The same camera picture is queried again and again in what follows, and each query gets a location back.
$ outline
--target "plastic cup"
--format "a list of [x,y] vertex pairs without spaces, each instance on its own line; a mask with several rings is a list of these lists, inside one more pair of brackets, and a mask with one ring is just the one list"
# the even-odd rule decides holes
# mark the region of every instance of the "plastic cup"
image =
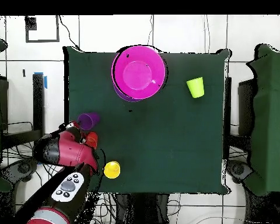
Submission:
[[86,145],[96,149],[97,147],[97,134],[93,131],[90,131],[86,137]]
[[195,78],[187,81],[188,88],[193,98],[198,98],[204,95],[203,78]]
[[100,121],[100,116],[97,113],[83,113],[78,117],[78,124],[84,131],[93,128]]
[[108,162],[104,168],[104,174],[109,179],[117,178],[120,174],[120,165],[116,161]]

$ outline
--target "yellow cup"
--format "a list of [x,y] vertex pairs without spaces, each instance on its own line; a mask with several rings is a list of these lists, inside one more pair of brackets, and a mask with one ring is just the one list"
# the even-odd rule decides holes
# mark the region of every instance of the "yellow cup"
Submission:
[[193,98],[198,98],[204,95],[203,78],[195,78],[187,81],[188,88]]
[[120,174],[120,165],[116,161],[108,162],[104,168],[104,174],[109,179],[117,178]]

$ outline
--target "green cup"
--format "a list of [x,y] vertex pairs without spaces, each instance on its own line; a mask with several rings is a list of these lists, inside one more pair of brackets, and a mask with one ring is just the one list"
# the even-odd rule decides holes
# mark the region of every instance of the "green cup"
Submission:
[[188,88],[193,98],[198,98],[204,95],[203,78],[195,78],[187,81]]

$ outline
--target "button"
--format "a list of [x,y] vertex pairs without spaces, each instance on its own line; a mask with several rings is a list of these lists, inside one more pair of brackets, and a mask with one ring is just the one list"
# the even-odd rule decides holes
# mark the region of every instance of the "button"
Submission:
[[76,188],[72,181],[63,181],[61,184],[61,189],[64,191],[74,191]]

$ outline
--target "pink bowl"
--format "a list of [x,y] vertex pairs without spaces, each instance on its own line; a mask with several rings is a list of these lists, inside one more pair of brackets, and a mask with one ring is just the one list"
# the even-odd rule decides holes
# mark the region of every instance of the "pink bowl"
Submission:
[[111,70],[116,88],[137,100],[153,96],[165,79],[165,66],[160,55],[142,45],[129,47],[118,54]]

